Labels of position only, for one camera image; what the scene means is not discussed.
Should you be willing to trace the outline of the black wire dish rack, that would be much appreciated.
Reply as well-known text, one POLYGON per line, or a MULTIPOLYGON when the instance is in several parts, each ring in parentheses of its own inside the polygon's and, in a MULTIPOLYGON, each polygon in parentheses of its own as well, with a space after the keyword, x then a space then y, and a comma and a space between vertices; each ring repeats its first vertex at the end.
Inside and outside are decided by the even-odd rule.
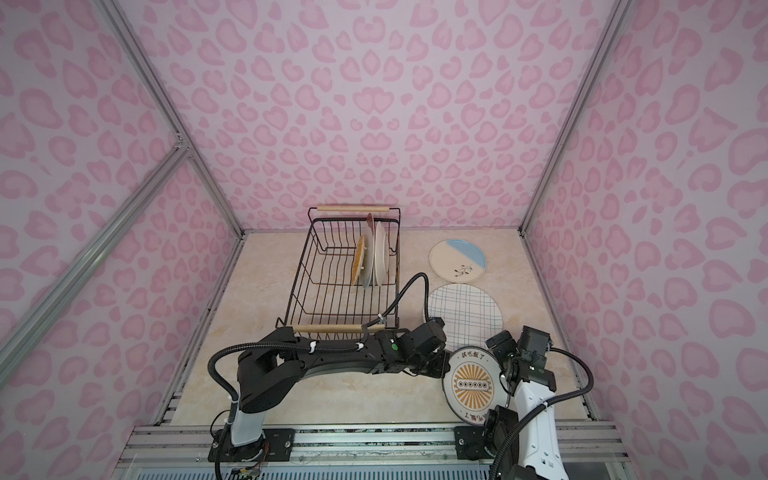
POLYGON ((299 257, 288 304, 278 327, 317 340, 360 337, 362 326, 373 331, 399 326, 396 309, 385 312, 400 292, 401 210, 391 206, 322 205, 308 210, 309 229, 299 257), (383 222, 389 237, 388 280, 384 286, 351 285, 358 239, 367 215, 383 222))

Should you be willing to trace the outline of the star patterned plate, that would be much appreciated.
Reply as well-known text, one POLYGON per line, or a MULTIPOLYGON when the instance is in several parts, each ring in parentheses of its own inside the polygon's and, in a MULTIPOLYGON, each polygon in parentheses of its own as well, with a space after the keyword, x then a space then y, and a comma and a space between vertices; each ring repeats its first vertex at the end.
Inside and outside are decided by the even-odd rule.
POLYGON ((384 286, 388 280, 389 237, 383 222, 375 223, 374 274, 377 286, 384 286))

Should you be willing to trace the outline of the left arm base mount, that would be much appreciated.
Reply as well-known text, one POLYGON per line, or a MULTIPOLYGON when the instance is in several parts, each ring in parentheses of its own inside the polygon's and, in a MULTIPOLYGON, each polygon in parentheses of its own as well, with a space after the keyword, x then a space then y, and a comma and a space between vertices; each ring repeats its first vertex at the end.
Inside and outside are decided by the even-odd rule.
POLYGON ((235 446, 231 435, 224 435, 223 428, 215 431, 208 461, 215 463, 287 462, 290 460, 294 429, 267 429, 251 443, 235 446))

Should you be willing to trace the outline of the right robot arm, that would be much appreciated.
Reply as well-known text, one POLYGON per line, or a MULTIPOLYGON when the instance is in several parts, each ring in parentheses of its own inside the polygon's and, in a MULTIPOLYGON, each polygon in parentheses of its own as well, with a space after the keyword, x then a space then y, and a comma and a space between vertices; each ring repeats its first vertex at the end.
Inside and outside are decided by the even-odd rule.
POLYGON ((494 456, 490 479, 566 479, 557 438, 556 379, 547 368, 552 340, 525 326, 519 339, 503 331, 486 341, 501 367, 509 405, 488 412, 485 448, 494 456))

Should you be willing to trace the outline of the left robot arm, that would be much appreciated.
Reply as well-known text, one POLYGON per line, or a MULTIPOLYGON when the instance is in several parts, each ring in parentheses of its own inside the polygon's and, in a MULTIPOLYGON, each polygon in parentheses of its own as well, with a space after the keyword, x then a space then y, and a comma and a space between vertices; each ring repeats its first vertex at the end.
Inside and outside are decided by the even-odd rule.
POLYGON ((441 379, 448 368, 444 321, 433 317, 414 330, 373 332, 353 340, 313 340, 280 327, 259 342, 227 347, 208 362, 208 372, 230 396, 226 421, 235 448, 263 440, 266 412, 301 380, 337 373, 369 375, 408 372, 441 379))

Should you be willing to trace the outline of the orange sunburst plate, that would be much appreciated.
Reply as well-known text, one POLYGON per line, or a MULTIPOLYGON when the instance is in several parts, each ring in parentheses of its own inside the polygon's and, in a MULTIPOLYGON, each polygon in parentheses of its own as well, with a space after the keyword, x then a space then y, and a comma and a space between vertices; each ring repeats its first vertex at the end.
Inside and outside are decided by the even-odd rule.
POLYGON ((462 347, 451 354, 442 387, 450 410, 472 426, 483 426, 492 409, 508 403, 497 359, 476 346, 462 347))

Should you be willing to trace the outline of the orange woven plate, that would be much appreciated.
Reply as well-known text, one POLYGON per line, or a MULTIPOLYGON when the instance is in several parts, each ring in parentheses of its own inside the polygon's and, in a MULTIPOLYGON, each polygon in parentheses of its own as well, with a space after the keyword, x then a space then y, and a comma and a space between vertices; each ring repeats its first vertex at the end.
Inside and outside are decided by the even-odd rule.
POLYGON ((352 279, 351 279, 352 286, 357 285, 359 282, 360 275, 363 269, 364 256, 365 256, 365 239, 363 237, 360 237, 356 243, 354 258, 353 258, 352 279))

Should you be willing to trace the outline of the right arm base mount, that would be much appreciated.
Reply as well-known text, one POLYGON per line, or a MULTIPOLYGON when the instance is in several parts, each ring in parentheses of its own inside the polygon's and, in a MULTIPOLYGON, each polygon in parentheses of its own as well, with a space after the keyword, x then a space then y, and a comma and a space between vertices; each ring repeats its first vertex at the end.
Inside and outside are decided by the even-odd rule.
POLYGON ((453 428, 453 435, 458 460, 479 461, 493 458, 482 426, 456 426, 453 428))

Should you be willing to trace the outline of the large pink blue plate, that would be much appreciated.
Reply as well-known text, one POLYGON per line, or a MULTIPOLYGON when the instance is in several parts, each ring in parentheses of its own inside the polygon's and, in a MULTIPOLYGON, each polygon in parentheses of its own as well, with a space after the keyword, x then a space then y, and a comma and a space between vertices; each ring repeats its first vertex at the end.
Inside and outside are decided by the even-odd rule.
POLYGON ((371 213, 367 215, 365 220, 363 241, 364 254, 360 285, 363 287, 371 287, 374 285, 375 276, 375 223, 371 213))

